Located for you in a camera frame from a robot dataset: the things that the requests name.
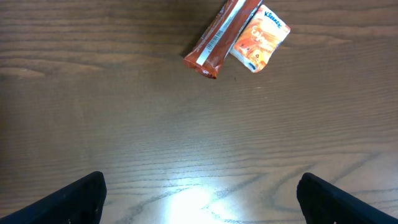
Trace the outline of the small orange tissue pack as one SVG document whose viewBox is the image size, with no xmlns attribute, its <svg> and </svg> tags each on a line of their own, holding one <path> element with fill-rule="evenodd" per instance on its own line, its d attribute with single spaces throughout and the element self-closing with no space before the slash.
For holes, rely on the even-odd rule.
<svg viewBox="0 0 398 224">
<path fill-rule="evenodd" d="M 260 72 L 290 33 L 290 27 L 267 6 L 261 5 L 233 45 L 230 54 L 252 73 Z"/>
</svg>

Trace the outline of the orange red snack bar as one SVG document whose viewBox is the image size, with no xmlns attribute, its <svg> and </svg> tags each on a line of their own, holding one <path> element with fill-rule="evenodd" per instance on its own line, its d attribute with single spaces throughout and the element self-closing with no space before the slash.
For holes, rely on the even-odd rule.
<svg viewBox="0 0 398 224">
<path fill-rule="evenodd" d="M 220 12 L 183 59 L 188 67 L 216 79 L 226 56 L 262 0 L 227 0 Z"/>
</svg>

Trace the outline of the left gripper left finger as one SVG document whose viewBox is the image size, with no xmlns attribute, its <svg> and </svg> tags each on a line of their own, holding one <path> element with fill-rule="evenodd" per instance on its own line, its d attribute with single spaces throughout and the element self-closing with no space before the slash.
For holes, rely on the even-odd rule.
<svg viewBox="0 0 398 224">
<path fill-rule="evenodd" d="M 1 218 L 1 224 L 99 224 L 106 194 L 104 175 L 95 171 Z"/>
</svg>

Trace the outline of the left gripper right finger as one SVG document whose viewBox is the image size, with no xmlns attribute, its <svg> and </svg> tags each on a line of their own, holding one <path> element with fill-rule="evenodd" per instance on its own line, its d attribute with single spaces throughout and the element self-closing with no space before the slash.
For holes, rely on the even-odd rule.
<svg viewBox="0 0 398 224">
<path fill-rule="evenodd" d="M 297 200 L 307 224 L 397 224 L 397 219 L 306 172 Z"/>
</svg>

